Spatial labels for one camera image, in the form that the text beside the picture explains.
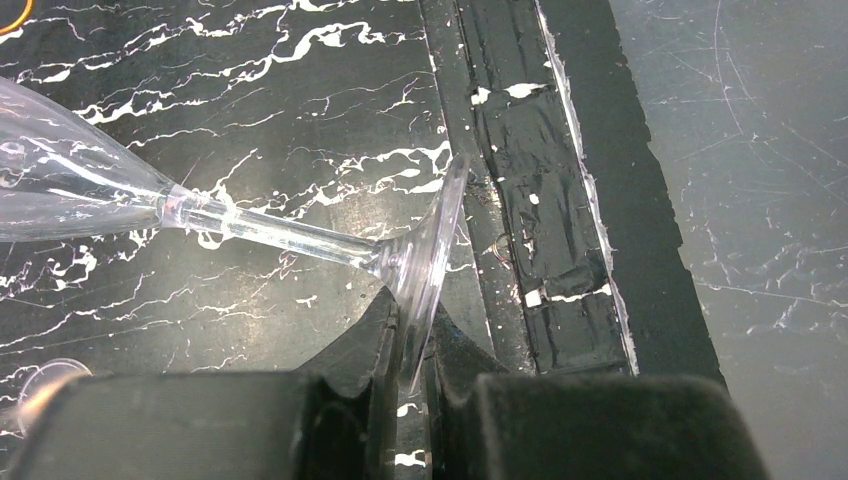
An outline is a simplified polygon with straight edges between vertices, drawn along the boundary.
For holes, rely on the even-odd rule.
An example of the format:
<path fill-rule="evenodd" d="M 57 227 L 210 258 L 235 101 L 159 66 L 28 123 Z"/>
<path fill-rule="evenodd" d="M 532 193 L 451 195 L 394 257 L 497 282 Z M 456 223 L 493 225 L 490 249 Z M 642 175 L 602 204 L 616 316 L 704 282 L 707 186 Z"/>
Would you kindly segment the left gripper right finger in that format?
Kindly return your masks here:
<path fill-rule="evenodd" d="M 765 479 L 729 395 L 690 376 L 527 376 L 446 313 L 428 342 L 436 479 Z"/>

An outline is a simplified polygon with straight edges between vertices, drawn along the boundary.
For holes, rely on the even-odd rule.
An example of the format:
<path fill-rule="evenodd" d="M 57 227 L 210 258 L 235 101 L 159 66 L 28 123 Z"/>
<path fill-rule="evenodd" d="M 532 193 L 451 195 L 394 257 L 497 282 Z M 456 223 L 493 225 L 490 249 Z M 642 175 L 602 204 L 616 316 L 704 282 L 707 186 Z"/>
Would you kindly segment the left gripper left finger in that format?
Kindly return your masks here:
<path fill-rule="evenodd" d="M 398 305 L 288 371 L 75 375 L 20 410 L 10 479 L 387 479 Z"/>

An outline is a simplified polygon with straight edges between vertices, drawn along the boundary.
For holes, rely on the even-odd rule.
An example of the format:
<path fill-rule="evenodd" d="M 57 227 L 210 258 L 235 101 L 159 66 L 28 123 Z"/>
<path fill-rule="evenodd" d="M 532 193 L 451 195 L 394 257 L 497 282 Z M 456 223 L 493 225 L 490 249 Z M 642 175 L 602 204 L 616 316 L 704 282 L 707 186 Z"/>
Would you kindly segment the clear champagne flute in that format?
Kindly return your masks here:
<path fill-rule="evenodd" d="M 363 270 L 388 287 L 399 306 L 395 367 L 406 391 L 419 383 L 469 168 L 467 157 L 454 155 L 414 229 L 368 240 L 191 191 L 65 107 L 15 82 L 1 83 L 3 241 L 188 229 Z"/>
<path fill-rule="evenodd" d="M 92 375 L 92 371 L 85 364 L 71 358 L 56 358 L 38 366 L 21 388 L 11 415 L 13 424 L 26 435 L 51 398 L 65 384 Z"/>

